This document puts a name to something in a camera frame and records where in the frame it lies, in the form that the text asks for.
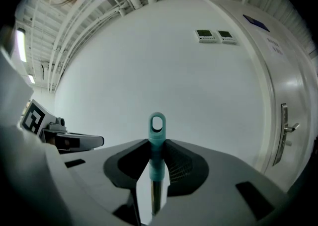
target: ceiling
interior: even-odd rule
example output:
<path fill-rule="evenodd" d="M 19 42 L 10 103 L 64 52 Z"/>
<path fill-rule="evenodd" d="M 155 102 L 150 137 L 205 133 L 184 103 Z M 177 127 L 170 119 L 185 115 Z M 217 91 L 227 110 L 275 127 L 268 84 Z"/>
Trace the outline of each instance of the ceiling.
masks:
<path fill-rule="evenodd" d="M 20 61 L 17 69 L 28 83 L 27 75 L 33 75 L 35 85 L 52 92 L 77 52 L 100 27 L 135 11 L 127 0 L 78 0 L 75 4 L 59 4 L 63 1 L 22 0 L 16 12 L 16 28 L 26 31 L 27 56 L 27 63 Z M 236 1 L 272 15 L 295 35 L 311 58 L 318 55 L 305 22 L 288 0 Z M 114 11 L 117 7 L 121 8 L 120 13 Z M 16 49 L 12 59 L 19 61 Z"/>

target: metal rod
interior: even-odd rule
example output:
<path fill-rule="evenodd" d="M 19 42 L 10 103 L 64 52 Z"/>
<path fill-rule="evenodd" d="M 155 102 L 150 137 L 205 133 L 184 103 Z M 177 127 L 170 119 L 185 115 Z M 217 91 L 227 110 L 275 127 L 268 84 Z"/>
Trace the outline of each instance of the metal rod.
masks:
<path fill-rule="evenodd" d="M 153 216 L 155 216 L 161 208 L 161 189 L 162 181 L 151 181 L 151 206 Z"/>

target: wall control panel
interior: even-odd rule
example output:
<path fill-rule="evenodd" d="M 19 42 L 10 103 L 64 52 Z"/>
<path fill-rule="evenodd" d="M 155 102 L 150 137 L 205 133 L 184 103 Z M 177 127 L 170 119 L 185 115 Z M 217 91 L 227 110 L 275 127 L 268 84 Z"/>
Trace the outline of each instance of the wall control panel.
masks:
<path fill-rule="evenodd" d="M 221 43 L 236 44 L 236 39 L 228 31 L 217 30 Z"/>
<path fill-rule="evenodd" d="M 216 36 L 210 30 L 195 30 L 200 43 L 217 43 Z"/>

